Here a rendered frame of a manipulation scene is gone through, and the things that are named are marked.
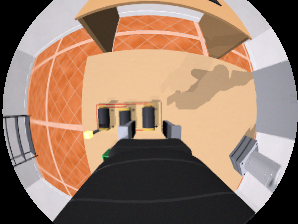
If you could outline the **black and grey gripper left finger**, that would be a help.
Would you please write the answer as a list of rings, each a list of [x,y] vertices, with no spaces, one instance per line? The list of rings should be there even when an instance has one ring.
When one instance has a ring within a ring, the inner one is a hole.
[[[133,139],[136,134],[136,120],[118,126],[118,139]]]

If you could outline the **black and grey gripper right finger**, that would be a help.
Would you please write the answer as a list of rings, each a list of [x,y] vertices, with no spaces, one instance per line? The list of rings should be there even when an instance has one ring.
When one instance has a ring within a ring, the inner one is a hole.
[[[178,138],[181,140],[181,129],[182,126],[163,120],[162,133],[165,138]]]

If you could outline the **black battery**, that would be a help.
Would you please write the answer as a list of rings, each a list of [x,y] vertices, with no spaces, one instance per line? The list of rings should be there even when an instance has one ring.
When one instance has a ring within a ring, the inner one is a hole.
[[[155,130],[155,107],[142,107],[142,130]]]
[[[131,108],[119,108],[119,126],[131,121]]]
[[[98,125],[100,131],[110,130],[109,108],[98,109]]]

